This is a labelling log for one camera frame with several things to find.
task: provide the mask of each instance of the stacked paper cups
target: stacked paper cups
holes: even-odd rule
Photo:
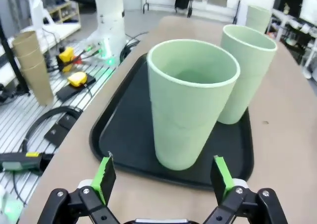
[[[12,45],[20,63],[21,72],[38,103],[42,106],[51,104],[53,92],[36,33],[22,32],[14,38]]]

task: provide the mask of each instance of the wire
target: wire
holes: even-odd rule
[[[121,53],[120,53],[120,63],[122,63],[124,61],[124,59],[126,59],[126,57],[130,54],[130,52],[132,51],[132,48],[137,46],[138,43],[140,42],[138,39],[136,39],[138,36],[147,34],[148,32],[142,32],[138,35],[136,35],[135,37],[130,37],[128,35],[128,37],[130,37],[131,39],[127,42],[127,44],[125,44],[124,48],[122,49]]]
[[[9,102],[6,102],[6,103],[2,103],[2,104],[0,104],[0,107],[1,106],[4,106],[4,105],[7,105],[7,104],[11,104],[11,103],[13,103],[16,99],[18,98],[18,96],[16,96],[14,99],[12,99],[11,101],[9,101]]]
[[[17,198],[23,203],[23,206],[25,207],[27,205],[26,201],[23,200],[18,192],[18,189],[16,187],[16,182],[15,182],[15,175],[16,175],[16,172],[13,171],[12,172],[12,175],[13,175],[13,189],[14,189],[14,192],[16,193],[16,196]]]
[[[74,117],[76,120],[79,118],[79,116],[82,113],[82,110],[75,108],[75,107],[70,107],[70,106],[61,106],[52,110],[49,110],[48,112],[46,112],[45,114],[43,114],[42,116],[40,116],[29,128],[29,130],[27,131],[20,147],[19,147],[19,151],[22,150],[22,152],[27,152],[27,144],[29,142],[29,140],[31,139],[33,133],[36,131],[36,129],[40,126],[40,124],[45,121],[46,119],[55,116],[57,114],[60,113],[68,113],[69,115],[71,115],[72,117]]]
[[[46,29],[44,29],[44,28],[42,28],[42,30],[43,31],[45,31],[45,32],[47,32],[47,33],[50,33],[50,34],[52,34],[53,36],[54,36],[54,40],[55,40],[55,45],[56,45],[56,52],[57,52],[57,50],[58,50],[58,44],[60,43],[60,41],[59,41],[59,43],[57,42],[57,39],[56,39],[56,35],[55,35],[55,33],[53,33],[53,32],[49,32],[49,31],[47,31]],[[46,38],[46,35],[45,35],[45,33],[44,33],[44,37],[45,37],[45,39],[46,39],[46,42],[47,42],[47,44],[48,44],[48,48],[49,48],[49,42],[48,42],[48,40],[47,40],[47,38]]]
[[[88,87],[88,85],[87,85],[87,84],[84,84],[84,87],[88,90],[88,93],[89,93],[89,95],[90,95],[90,98],[93,99],[93,94],[91,93],[91,90],[90,90],[90,88]]]
[[[238,1],[238,6],[237,6],[236,15],[235,15],[234,18],[233,18],[232,24],[237,24],[237,21],[238,21],[238,12],[239,12],[240,3],[241,3],[241,0]]]
[[[136,39],[137,37],[139,37],[139,36],[141,36],[141,35],[144,35],[144,34],[148,34],[149,32],[141,32],[141,33],[139,33],[138,35],[136,35],[136,36],[134,36],[134,37],[131,37],[131,39],[127,42],[127,44],[125,44],[126,46],[131,42],[131,41],[133,41],[133,40],[137,40],[137,41],[139,41],[138,39]]]
[[[128,34],[125,34],[125,35],[128,36],[129,38],[133,39],[133,37],[131,37],[130,35],[128,35]],[[134,39],[137,40],[138,42],[140,42],[140,40],[138,40],[136,38],[134,38]]]

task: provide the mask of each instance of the cup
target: cup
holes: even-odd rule
[[[22,69],[21,73],[32,89],[38,103],[41,106],[52,104],[54,95],[44,60],[30,69]]]
[[[221,112],[218,121],[237,123],[249,106],[275,54],[277,44],[265,34],[238,25],[223,28],[221,47],[239,62],[241,75]]]
[[[246,26],[261,33],[265,33],[271,17],[271,11],[262,7],[249,5]]]
[[[147,56],[155,151],[166,168],[191,167],[240,75],[237,60],[213,44],[171,40]]]

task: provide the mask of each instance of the black tray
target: black tray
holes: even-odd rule
[[[224,156],[231,175],[247,180],[253,170],[248,111],[234,125],[217,123],[196,163],[172,171],[155,156],[146,55],[141,56],[115,92],[90,133],[90,146],[101,160],[113,154],[118,169],[199,189],[210,189],[211,162]]]

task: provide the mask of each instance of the metal workbench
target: metal workbench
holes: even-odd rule
[[[75,48],[75,54],[78,55],[80,52],[79,46],[71,46]],[[90,86],[91,93],[94,96],[113,74],[115,67],[109,67],[104,62],[93,58],[85,61],[85,64],[77,65],[76,69],[78,71],[85,71],[96,78],[96,83]],[[67,84],[66,78],[67,75],[62,75],[59,71],[51,73],[51,87],[54,94]],[[29,97],[26,95],[18,97],[16,100],[6,105],[0,104],[0,153],[17,152],[32,123],[50,109],[61,105],[71,105],[84,110],[91,100],[92,98],[88,90],[83,90],[77,96],[69,99],[63,104],[55,96],[52,105],[46,107],[40,106],[32,94]],[[61,117],[62,114],[56,115],[41,124],[28,143],[28,151],[46,153],[53,153],[56,151],[56,147],[45,140],[44,135]],[[40,177],[29,172],[17,173],[15,178],[16,187],[21,198],[25,200],[26,203],[36,188],[39,179]],[[12,193],[13,196],[17,196],[13,189],[12,173],[1,173],[0,185],[2,185],[8,192]]]

